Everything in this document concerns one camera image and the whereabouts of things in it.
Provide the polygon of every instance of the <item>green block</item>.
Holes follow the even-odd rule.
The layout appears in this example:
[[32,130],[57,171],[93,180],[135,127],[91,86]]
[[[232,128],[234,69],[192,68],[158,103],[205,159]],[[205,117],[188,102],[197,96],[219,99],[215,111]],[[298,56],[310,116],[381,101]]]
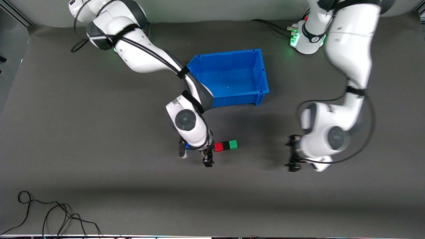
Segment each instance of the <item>green block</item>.
[[229,141],[230,149],[237,149],[238,148],[238,142],[236,140]]

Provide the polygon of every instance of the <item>robotic arm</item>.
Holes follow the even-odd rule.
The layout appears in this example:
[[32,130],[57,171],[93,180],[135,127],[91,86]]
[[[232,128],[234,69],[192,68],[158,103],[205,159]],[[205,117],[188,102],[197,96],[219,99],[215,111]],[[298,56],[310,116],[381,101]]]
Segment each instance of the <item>robotic arm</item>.
[[170,52],[151,43],[142,30],[148,23],[143,8],[133,0],[71,0],[68,6],[76,20],[89,23],[87,36],[99,49],[115,48],[135,72],[172,70],[185,82],[187,91],[166,105],[181,136],[179,156],[186,158],[187,150],[198,150],[205,166],[212,167],[213,134],[202,114],[212,108],[213,94]]
[[[366,96],[372,66],[370,46],[381,11],[378,0],[340,1],[332,10],[322,9],[322,12],[313,9],[320,9],[323,1],[313,1],[310,1],[312,11],[307,23],[318,21],[316,18],[319,21],[324,19],[324,11],[328,15],[334,14],[325,51],[329,61],[348,77],[348,87],[343,105],[315,102],[302,112],[301,127],[304,135],[292,135],[287,144],[292,148],[291,159],[287,164],[292,172],[300,169],[300,162],[311,163],[316,171],[322,172],[332,164],[332,155],[347,148],[350,141],[348,131],[357,122]],[[300,37],[299,43],[304,42],[303,37]]]

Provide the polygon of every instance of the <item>blue container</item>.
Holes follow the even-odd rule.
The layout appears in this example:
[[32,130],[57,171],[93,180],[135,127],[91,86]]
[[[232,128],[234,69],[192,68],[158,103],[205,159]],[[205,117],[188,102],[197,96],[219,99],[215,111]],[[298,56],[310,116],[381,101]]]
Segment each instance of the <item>blue container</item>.
[[190,72],[214,95],[214,107],[263,102],[269,93],[260,49],[196,55]]

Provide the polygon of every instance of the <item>gray table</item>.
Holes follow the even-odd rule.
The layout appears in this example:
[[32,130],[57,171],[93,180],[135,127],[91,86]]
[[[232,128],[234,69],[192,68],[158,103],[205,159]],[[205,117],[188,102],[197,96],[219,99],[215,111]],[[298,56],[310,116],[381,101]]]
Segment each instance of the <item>gray table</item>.
[[[294,21],[280,21],[289,25]],[[240,148],[177,157],[164,106],[184,84],[171,72],[132,72],[113,51],[76,54],[69,28],[30,28],[30,42],[0,117],[0,229],[19,224],[20,190],[73,206],[105,234],[423,238],[425,42],[419,16],[380,21],[370,95],[377,114],[370,145],[323,173],[289,173],[287,136],[300,134],[298,103],[341,94],[345,79],[324,51],[301,55],[264,24],[155,24],[152,41],[184,63],[195,54],[261,48],[270,94],[260,107],[205,113],[217,142]],[[368,130],[352,137],[342,158]],[[40,233],[49,207],[34,205],[11,233]],[[52,215],[50,232],[62,215]],[[81,233],[74,223],[68,233]]]

